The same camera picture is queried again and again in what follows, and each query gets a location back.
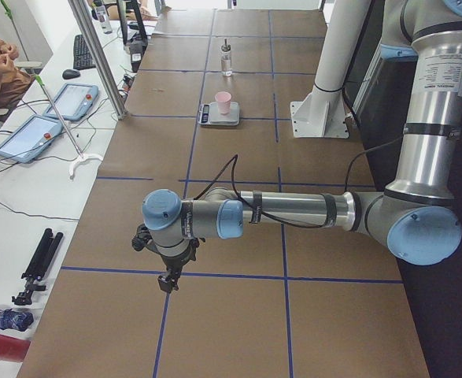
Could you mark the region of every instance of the white desk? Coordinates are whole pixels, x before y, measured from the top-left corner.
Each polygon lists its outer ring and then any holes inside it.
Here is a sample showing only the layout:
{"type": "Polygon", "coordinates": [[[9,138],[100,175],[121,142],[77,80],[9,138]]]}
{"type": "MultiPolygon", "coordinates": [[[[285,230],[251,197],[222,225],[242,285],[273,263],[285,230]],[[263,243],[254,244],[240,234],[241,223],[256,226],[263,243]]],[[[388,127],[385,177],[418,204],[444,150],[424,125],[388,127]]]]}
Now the white desk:
{"type": "MultiPolygon", "coordinates": [[[[104,35],[97,27],[98,36],[104,46],[105,55],[116,83],[119,83],[125,74],[124,69],[131,69],[129,55],[125,54],[122,38],[117,38],[119,23],[114,22],[112,34],[104,35]]],[[[90,113],[94,112],[100,101],[107,97],[101,83],[97,69],[88,69],[81,72],[81,77],[74,80],[63,80],[61,77],[65,69],[72,68],[73,62],[73,39],[79,30],[70,31],[66,40],[59,50],[53,55],[41,73],[41,77],[53,95],[59,91],[64,83],[92,83],[100,89],[99,98],[94,103],[90,113]]],[[[42,89],[37,83],[33,83],[24,96],[25,102],[44,99],[42,89]]],[[[31,107],[37,113],[43,113],[47,103],[33,104],[31,107]]],[[[27,106],[16,109],[2,126],[2,130],[13,131],[32,115],[27,106]]],[[[105,154],[113,130],[116,126],[116,116],[110,101],[106,101],[101,109],[91,118],[94,130],[87,122],[74,129],[72,134],[78,144],[83,148],[91,136],[95,133],[91,144],[86,152],[105,154]]],[[[0,143],[7,135],[0,135],[0,143]]],[[[39,158],[57,156],[64,159],[73,159],[77,153],[68,136],[64,135],[53,141],[52,146],[47,148],[39,158]]],[[[92,160],[78,165],[75,178],[69,179],[69,162],[56,158],[41,161],[33,161],[31,164],[16,165],[0,173],[0,202],[30,214],[43,214],[51,217],[79,218],[89,195],[100,161],[92,160]]],[[[0,170],[6,165],[0,163],[0,170]]],[[[11,303],[11,297],[17,296],[24,290],[25,280],[20,275],[27,268],[31,256],[38,246],[43,231],[52,228],[54,234],[63,232],[64,237],[58,248],[50,271],[44,280],[47,291],[33,294],[33,305],[22,309],[29,310],[35,317],[34,324],[26,332],[13,330],[1,331],[3,335],[11,335],[19,339],[30,339],[35,333],[39,319],[50,290],[56,279],[59,268],[68,249],[76,229],[76,221],[47,220],[41,217],[26,217],[11,213],[0,206],[0,309],[16,308],[11,303]]],[[[0,361],[0,378],[15,377],[20,364],[0,361]]]]}

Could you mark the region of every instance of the clear plastic bottle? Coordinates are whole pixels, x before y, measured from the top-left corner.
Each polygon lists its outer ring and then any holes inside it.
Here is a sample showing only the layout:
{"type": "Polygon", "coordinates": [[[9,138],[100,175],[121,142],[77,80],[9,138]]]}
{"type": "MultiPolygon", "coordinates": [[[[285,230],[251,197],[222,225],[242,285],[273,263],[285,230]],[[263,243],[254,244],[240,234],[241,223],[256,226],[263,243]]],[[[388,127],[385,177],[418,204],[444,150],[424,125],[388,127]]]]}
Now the clear plastic bottle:
{"type": "Polygon", "coordinates": [[[105,34],[110,34],[112,32],[112,25],[110,24],[108,13],[106,12],[106,8],[101,0],[94,0],[94,11],[96,12],[96,17],[102,26],[103,32],[105,34]]]}
{"type": "Polygon", "coordinates": [[[221,47],[220,63],[222,65],[222,75],[232,75],[232,62],[231,62],[231,45],[227,44],[227,39],[224,40],[224,44],[221,47]]]}

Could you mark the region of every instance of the warning label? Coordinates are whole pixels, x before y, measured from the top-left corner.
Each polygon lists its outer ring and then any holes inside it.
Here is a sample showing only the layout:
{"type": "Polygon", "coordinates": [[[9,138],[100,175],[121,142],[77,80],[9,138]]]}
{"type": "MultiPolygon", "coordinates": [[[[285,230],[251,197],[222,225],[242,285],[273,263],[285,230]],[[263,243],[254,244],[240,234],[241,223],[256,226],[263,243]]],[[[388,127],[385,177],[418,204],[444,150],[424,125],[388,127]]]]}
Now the warning label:
{"type": "Polygon", "coordinates": [[[457,92],[462,97],[462,54],[418,59],[412,93],[421,92],[457,92]]]}

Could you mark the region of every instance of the computer mouse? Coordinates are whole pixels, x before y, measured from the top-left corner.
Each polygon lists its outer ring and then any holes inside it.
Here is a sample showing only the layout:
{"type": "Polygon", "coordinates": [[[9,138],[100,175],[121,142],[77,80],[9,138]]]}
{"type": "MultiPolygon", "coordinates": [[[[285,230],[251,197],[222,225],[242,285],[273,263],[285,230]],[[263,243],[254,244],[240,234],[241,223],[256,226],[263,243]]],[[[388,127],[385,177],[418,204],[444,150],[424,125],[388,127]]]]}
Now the computer mouse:
{"type": "Polygon", "coordinates": [[[63,79],[75,79],[80,76],[80,71],[78,69],[66,69],[63,71],[63,79]]]}

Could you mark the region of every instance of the black keyboard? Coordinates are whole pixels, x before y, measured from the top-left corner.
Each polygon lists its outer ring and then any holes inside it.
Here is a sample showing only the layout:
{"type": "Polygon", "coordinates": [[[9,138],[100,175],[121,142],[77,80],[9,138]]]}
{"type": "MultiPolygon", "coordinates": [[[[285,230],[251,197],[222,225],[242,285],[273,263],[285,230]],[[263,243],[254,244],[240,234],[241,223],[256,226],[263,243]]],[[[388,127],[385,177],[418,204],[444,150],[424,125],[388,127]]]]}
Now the black keyboard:
{"type": "Polygon", "coordinates": [[[96,65],[83,35],[76,35],[73,40],[73,69],[93,69],[94,67],[96,65]]]}

